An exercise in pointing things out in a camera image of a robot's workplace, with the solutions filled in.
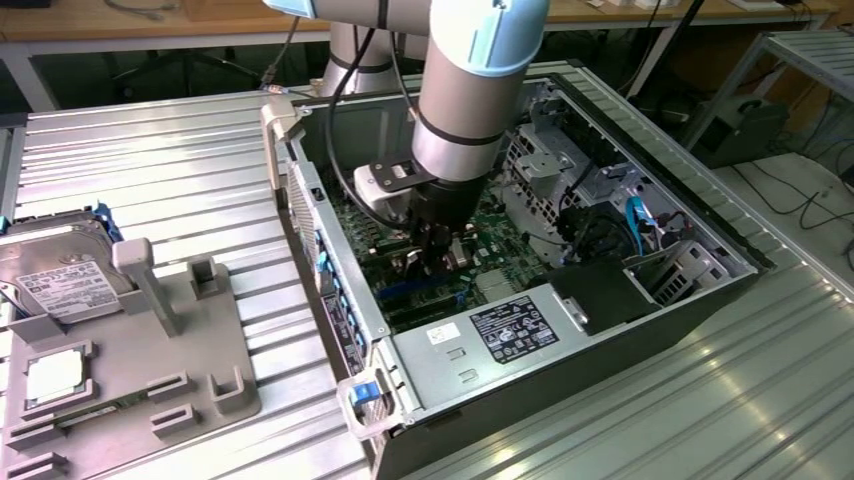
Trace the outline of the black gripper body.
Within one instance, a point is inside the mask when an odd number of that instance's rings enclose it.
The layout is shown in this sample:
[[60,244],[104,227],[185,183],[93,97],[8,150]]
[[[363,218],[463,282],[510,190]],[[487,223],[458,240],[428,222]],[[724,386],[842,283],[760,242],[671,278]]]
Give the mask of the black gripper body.
[[487,177],[482,176],[462,182],[436,179],[416,185],[411,202],[413,228],[442,226],[460,230],[474,215],[486,184]]

